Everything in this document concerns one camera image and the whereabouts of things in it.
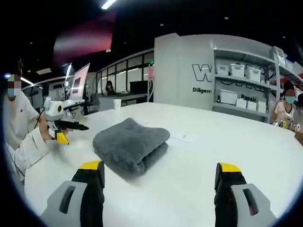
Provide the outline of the person's left hand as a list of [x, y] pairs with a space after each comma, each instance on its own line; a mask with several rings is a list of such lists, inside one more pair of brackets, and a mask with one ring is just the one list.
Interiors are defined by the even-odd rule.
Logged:
[[48, 123], [45, 120], [45, 117], [43, 114], [40, 116], [40, 118], [38, 120], [38, 124], [39, 124], [39, 130], [40, 130], [43, 140], [44, 141], [54, 140], [54, 138], [49, 134]]

